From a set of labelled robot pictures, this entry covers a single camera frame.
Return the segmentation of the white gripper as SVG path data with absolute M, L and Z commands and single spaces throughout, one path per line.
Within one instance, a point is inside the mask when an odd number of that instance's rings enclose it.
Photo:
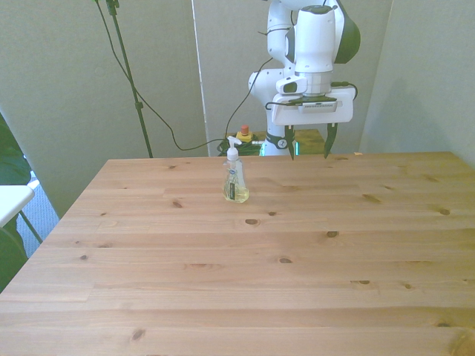
M 289 155 L 295 158 L 295 130 L 293 125 L 327 124 L 327 139 L 324 143 L 326 159 L 333 147 L 338 124 L 349 122 L 353 117 L 354 87 L 332 88 L 323 96 L 301 94 L 275 95 L 270 102 L 270 122 L 285 125 L 285 140 Z

